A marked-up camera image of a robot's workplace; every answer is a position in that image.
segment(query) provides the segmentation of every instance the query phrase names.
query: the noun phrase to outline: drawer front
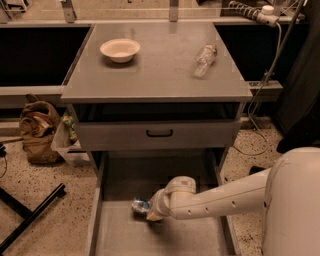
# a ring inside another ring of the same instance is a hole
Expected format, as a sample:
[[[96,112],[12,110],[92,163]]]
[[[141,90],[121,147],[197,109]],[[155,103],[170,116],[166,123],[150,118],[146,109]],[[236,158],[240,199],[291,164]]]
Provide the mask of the drawer front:
[[[240,121],[179,123],[78,123],[76,132],[87,151],[228,147]]]

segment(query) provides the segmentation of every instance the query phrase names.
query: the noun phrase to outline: drawer handle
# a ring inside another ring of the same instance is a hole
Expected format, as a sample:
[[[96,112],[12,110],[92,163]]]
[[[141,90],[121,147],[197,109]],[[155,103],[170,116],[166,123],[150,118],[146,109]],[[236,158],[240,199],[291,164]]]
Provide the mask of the drawer handle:
[[[146,134],[148,137],[151,138],[159,138],[159,137],[171,137],[173,135],[173,130],[167,130],[167,131],[150,131],[147,130]]]

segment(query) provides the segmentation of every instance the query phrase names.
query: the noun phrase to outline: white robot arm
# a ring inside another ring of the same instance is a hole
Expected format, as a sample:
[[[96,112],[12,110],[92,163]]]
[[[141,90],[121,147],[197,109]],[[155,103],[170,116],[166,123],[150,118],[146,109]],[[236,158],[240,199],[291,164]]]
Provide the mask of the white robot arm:
[[[318,255],[320,149],[300,148],[271,169],[196,194],[189,177],[171,180],[150,200],[147,219],[195,219],[264,211],[264,256]]]

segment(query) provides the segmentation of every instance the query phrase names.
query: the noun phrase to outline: cable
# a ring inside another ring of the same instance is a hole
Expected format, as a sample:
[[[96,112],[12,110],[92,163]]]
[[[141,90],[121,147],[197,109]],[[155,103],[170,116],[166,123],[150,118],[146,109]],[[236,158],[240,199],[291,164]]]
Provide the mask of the cable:
[[[256,92],[256,94],[252,97],[250,103],[249,103],[249,106],[248,106],[248,117],[250,119],[250,121],[252,122],[252,124],[254,125],[255,129],[256,129],[256,134],[258,134],[259,136],[261,136],[263,139],[264,139],[264,142],[265,144],[268,144],[268,140],[267,138],[262,134],[262,131],[260,130],[259,126],[256,124],[256,122],[254,121],[252,115],[254,114],[254,112],[256,111],[256,108],[257,108],[257,104],[255,105],[254,109],[252,110],[251,112],[251,107],[255,101],[255,99],[257,98],[258,94],[260,93],[260,91],[263,89],[264,86],[266,86],[268,84],[268,81],[269,81],[269,78],[273,72],[273,69],[276,65],[276,62],[280,56],[280,49],[281,49],[281,37],[282,37],[282,28],[281,28],[281,25],[277,22],[277,27],[279,29],[279,35],[278,35],[278,43],[277,43],[277,49],[276,49],[276,54],[275,54],[275,57],[273,59],[273,62],[272,62],[272,65],[271,65],[271,68],[269,69],[268,73],[265,75],[264,78],[262,78],[261,82],[260,82],[260,88],[259,90]],[[258,155],[262,155],[263,153],[265,153],[267,151],[267,147],[265,147],[264,150],[262,150],[261,152],[258,152],[256,154],[249,154],[249,153],[245,153],[243,152],[242,150],[240,150],[239,148],[237,148],[236,146],[233,146],[233,148],[235,150],[237,150],[239,153],[241,154],[244,154],[244,155],[247,155],[247,156],[258,156]]]
[[[285,7],[285,8],[282,8],[282,13],[287,15],[288,10],[290,10],[291,8],[294,8],[294,5],[296,5],[296,3],[297,3],[296,1],[293,1],[293,3],[291,3],[290,6],[287,6],[287,7]]]
[[[4,162],[5,162],[5,166],[4,166],[4,172],[3,174],[0,176],[0,179],[4,177],[4,175],[6,174],[7,170],[8,170],[8,163],[7,163],[7,158],[6,156],[3,157]]]
[[[271,65],[271,68],[269,69],[267,75],[264,77],[264,79],[262,79],[262,81],[261,81],[261,83],[260,83],[260,85],[261,85],[260,89],[257,91],[257,93],[254,95],[254,97],[251,99],[250,104],[249,104],[249,107],[248,107],[248,117],[249,117],[250,121],[252,122],[252,124],[255,126],[256,131],[257,131],[257,134],[259,134],[261,137],[264,138],[266,144],[268,143],[268,140],[267,140],[266,137],[262,134],[261,130],[259,129],[258,125],[256,124],[256,122],[253,120],[253,117],[252,117],[252,115],[254,114],[254,112],[255,112],[255,110],[256,110],[257,105],[256,105],[255,108],[253,109],[253,112],[252,112],[252,113],[250,113],[251,106],[252,106],[254,100],[256,99],[257,95],[258,95],[258,94],[260,93],[260,91],[263,89],[263,87],[268,84],[269,79],[270,79],[270,77],[271,77],[271,74],[272,74],[272,72],[273,72],[273,70],[274,70],[274,68],[275,68],[275,65],[277,64],[278,58],[280,57],[280,54],[281,54],[281,52],[282,52],[282,50],[283,50],[283,48],[284,48],[284,46],[285,46],[285,44],[286,44],[286,42],[287,42],[287,40],[288,40],[288,38],[289,38],[289,35],[291,34],[291,31],[292,31],[293,26],[294,26],[294,24],[295,24],[295,22],[296,22],[296,20],[297,20],[297,18],[298,18],[298,15],[299,15],[299,13],[300,13],[300,11],[301,11],[301,9],[302,9],[302,7],[303,7],[303,5],[304,5],[305,3],[306,3],[305,0],[300,0],[300,2],[299,2],[298,6],[297,6],[297,8],[296,8],[296,11],[294,12],[294,15],[293,15],[293,17],[292,17],[292,19],[291,19],[290,25],[289,25],[289,27],[288,27],[288,30],[287,30],[287,32],[286,32],[286,34],[285,34],[282,42],[281,42],[282,29],[281,29],[280,24],[279,24],[279,23],[276,23],[277,27],[279,28],[279,37],[278,37],[278,44],[277,44],[276,55],[275,55],[275,58],[274,58],[274,60],[273,60],[272,65]],[[257,153],[257,154],[247,154],[247,153],[244,153],[243,151],[241,151],[240,149],[238,149],[236,146],[233,146],[233,148],[236,149],[237,151],[239,151],[240,153],[242,153],[242,154],[244,154],[244,155],[249,155],[249,156],[261,155],[261,154],[263,154],[264,152],[267,151],[267,148],[265,148],[264,151],[259,152],[259,153]]]

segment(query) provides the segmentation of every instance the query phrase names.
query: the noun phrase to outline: cabinet top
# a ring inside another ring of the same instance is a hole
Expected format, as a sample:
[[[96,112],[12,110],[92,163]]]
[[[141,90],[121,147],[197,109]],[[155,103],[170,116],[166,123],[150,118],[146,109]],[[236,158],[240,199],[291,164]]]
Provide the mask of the cabinet top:
[[[111,39],[140,43],[133,60],[113,63],[100,52]],[[203,79],[193,78],[192,59],[207,43],[218,55]],[[226,46],[210,22],[96,24],[73,70],[65,103],[221,102],[252,97]]]

